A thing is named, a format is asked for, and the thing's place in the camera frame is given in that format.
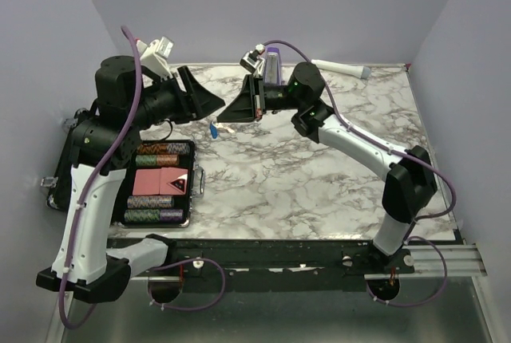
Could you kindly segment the blue key tag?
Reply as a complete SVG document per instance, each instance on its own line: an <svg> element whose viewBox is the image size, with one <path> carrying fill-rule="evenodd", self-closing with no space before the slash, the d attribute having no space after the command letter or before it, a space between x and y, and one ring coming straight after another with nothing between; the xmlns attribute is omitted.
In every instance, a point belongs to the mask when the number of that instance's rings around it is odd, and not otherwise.
<svg viewBox="0 0 511 343"><path fill-rule="evenodd" d="M210 133L211 133L212 138L216 139L219 135L217 123L212 121L209 125L209 128L210 128Z"/></svg>

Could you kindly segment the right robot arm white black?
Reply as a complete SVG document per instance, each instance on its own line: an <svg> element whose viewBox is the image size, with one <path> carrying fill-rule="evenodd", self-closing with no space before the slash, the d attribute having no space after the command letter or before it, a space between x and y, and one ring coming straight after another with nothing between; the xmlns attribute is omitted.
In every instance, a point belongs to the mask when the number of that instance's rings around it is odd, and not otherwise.
<svg viewBox="0 0 511 343"><path fill-rule="evenodd" d="M272 111L293 111L291 122L302 137L336 149L356 160L384 183L382 224L367 253L369 267L379 273L396 263L412 222L438 190L430 156L421 146L407 149L387 142L346 120L340 120L321 96L326 88L319 69L300 62L285 85L268 85L245 76L238 96L217 117L220 123L250 123Z"/></svg>

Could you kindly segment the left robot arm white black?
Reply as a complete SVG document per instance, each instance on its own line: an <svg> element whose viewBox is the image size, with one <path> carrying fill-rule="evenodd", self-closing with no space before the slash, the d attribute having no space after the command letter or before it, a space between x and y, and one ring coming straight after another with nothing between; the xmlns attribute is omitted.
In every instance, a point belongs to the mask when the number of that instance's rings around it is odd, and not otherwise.
<svg viewBox="0 0 511 343"><path fill-rule="evenodd" d="M179 77L159 77L132 56L109 57L95 73L97 112L70 133L65 165L70 201L65 232L52 265L40 271L37 286L73 293L88 304L116 301L130 278L154 269L176 269L175 242L155 234L120 250L107 247L117 194L131 167L140 132L162 120L187 124L224 106L189 68Z"/></svg>

